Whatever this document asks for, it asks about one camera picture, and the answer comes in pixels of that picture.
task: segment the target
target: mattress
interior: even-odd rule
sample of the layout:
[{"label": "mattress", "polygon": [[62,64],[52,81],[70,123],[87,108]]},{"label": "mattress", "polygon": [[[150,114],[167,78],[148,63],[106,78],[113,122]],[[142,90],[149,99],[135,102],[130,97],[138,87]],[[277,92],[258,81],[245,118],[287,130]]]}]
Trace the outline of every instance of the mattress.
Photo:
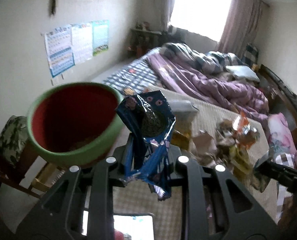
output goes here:
[{"label": "mattress", "polygon": [[[224,108],[214,106],[207,102],[200,101],[186,95],[162,89],[156,86],[149,86],[149,90],[161,90],[166,99],[185,99],[189,100],[199,109],[199,114],[192,124],[193,136],[198,134],[199,130],[205,130],[215,137],[216,123],[222,119],[235,119],[238,115]],[[268,150],[269,145],[262,126],[259,122],[249,119],[250,123],[260,132],[260,139],[248,151],[252,165],[262,157]],[[124,128],[118,138],[118,144],[126,144],[129,131]],[[259,204],[266,210],[273,220],[277,214],[277,187],[276,182],[271,180],[263,193],[256,191],[253,187],[247,185],[247,189]],[[155,239],[180,239],[182,222],[182,191],[180,187],[172,188],[172,197],[163,202],[157,201],[157,195],[151,194],[146,183],[134,181],[129,183],[126,188],[115,188],[114,192],[114,212],[116,213],[147,213],[155,215],[154,230]]]}]

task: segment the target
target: floor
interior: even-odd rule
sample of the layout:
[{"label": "floor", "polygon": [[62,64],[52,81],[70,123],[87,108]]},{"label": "floor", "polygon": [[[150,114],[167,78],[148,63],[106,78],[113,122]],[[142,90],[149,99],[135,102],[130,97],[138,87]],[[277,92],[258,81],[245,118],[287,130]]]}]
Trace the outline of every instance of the floor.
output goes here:
[{"label": "floor", "polygon": [[[101,82],[105,78],[107,78],[112,73],[121,69],[124,65],[130,63],[132,59],[128,59],[121,63],[118,63],[105,72],[101,73],[97,76],[91,76],[88,78],[88,81],[92,82]],[[121,131],[121,136],[115,142],[112,149],[117,146],[124,145],[126,143],[129,131],[124,128]],[[23,187],[29,187],[33,178],[39,173],[41,168],[45,165],[46,161],[41,157],[38,157],[36,161],[33,163],[31,168],[27,171],[25,178],[21,181],[20,185]],[[18,191],[12,187],[9,187],[5,184],[2,184],[0,188],[0,217],[6,224],[6,226],[15,233],[16,228],[23,220],[23,218],[29,213],[29,211],[33,208],[33,206],[38,202],[38,199],[30,196],[26,193]]]}]

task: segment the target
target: green bowl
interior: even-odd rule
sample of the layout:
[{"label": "green bowl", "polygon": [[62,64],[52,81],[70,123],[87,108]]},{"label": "green bowl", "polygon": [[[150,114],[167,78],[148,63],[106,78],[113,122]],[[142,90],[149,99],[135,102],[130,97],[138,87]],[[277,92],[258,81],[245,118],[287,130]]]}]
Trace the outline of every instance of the green bowl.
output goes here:
[{"label": "green bowl", "polygon": [[123,96],[93,82],[70,83],[39,96],[27,114],[28,134],[38,154],[61,167],[105,157],[123,123],[115,109]]}]

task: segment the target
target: wooden bed frame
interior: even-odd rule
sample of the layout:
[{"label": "wooden bed frame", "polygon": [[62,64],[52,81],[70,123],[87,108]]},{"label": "wooden bed frame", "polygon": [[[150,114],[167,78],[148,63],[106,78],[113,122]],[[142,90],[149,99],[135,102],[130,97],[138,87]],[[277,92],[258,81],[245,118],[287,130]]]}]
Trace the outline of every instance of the wooden bed frame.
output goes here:
[{"label": "wooden bed frame", "polygon": [[280,99],[286,109],[292,114],[296,123],[296,128],[291,131],[291,134],[295,148],[297,148],[297,105],[294,104],[294,101],[297,100],[297,96],[293,94],[288,87],[284,85],[283,81],[266,66],[261,65],[258,73],[271,85],[272,96],[268,97],[269,108],[271,109],[275,105],[275,102]]}]

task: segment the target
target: blue foil bag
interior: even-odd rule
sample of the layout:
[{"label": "blue foil bag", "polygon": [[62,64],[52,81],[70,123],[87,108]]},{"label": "blue foil bag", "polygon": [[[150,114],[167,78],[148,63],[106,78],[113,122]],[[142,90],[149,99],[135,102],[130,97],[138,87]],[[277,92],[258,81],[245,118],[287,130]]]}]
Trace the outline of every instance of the blue foil bag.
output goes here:
[{"label": "blue foil bag", "polygon": [[169,198],[168,151],[175,116],[166,98],[161,91],[129,96],[116,112],[132,135],[124,166],[125,182],[141,179],[159,200]]}]

